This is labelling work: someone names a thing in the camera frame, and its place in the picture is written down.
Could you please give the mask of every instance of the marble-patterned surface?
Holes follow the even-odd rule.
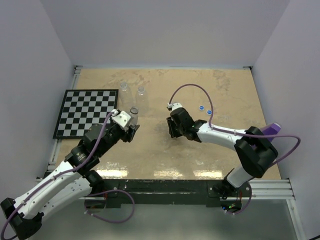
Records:
[[[166,118],[166,106],[172,93],[182,84],[204,87],[214,105],[213,124],[247,129],[266,123],[255,84],[248,69],[83,69],[77,89],[114,89],[125,81],[133,97],[139,86],[149,95],[150,109],[139,116],[140,129],[131,143],[117,143],[95,167],[104,178],[128,179],[221,179],[240,164],[235,151],[211,144],[172,139]],[[194,120],[208,120],[210,105],[201,89],[187,86],[174,97]],[[57,162],[76,146],[78,140],[63,140]],[[267,171],[264,179],[279,179],[277,166]]]

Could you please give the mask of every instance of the checkered board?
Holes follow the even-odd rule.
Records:
[[[118,89],[66,90],[53,138],[80,139],[92,124],[103,124],[117,108],[118,93]]]

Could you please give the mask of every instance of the tan table surface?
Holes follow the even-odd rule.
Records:
[[[104,178],[128,179],[221,179],[240,164],[235,151],[212,143],[172,139],[166,118],[167,103],[181,85],[195,83],[205,88],[214,105],[213,124],[247,129],[266,125],[256,87],[249,69],[82,69],[77,89],[118,89],[125,81],[132,95],[144,86],[150,110],[139,116],[140,129],[131,143],[119,141],[95,167]],[[187,86],[174,97],[194,120],[209,120],[203,105],[209,101],[201,89]],[[79,140],[62,140],[59,164]],[[264,179],[280,179],[277,166],[270,168]]]

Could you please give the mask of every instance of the gray wall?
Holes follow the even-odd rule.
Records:
[[[73,64],[243,67],[289,0],[41,0]]]
[[[291,0],[253,67],[264,116],[282,133],[301,137],[300,147],[279,164],[290,177],[307,237],[320,234],[320,1]],[[294,144],[280,140],[283,153]]]
[[[40,1],[0,1],[0,201],[25,193],[45,172],[71,79],[71,61]]]

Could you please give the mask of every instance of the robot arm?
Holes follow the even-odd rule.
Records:
[[[171,113],[167,123],[172,138],[185,136],[199,143],[212,143],[237,152],[241,165],[233,169],[222,181],[220,192],[225,196],[241,187],[253,178],[261,178],[278,156],[277,150],[266,138],[239,136],[240,134],[263,135],[257,127],[249,129],[231,129],[214,125],[205,120],[194,121],[183,106],[176,102],[167,107]]]
[[[91,169],[100,162],[99,158],[119,140],[123,142],[133,140],[139,128],[137,113],[136,108],[131,109],[130,113],[114,109],[111,115],[111,126],[103,131],[93,156],[85,165],[77,171],[59,176],[59,173],[72,170],[85,161],[102,130],[101,124],[92,125],[78,146],[74,147],[65,160],[38,185],[16,199],[6,198],[1,202],[1,208],[7,219],[22,204],[9,222],[20,240],[35,234],[42,226],[42,221],[66,205],[89,195],[92,191],[103,190],[103,179]],[[41,188],[41,185],[49,180],[51,182]],[[25,202],[25,199],[34,191],[36,193]]]

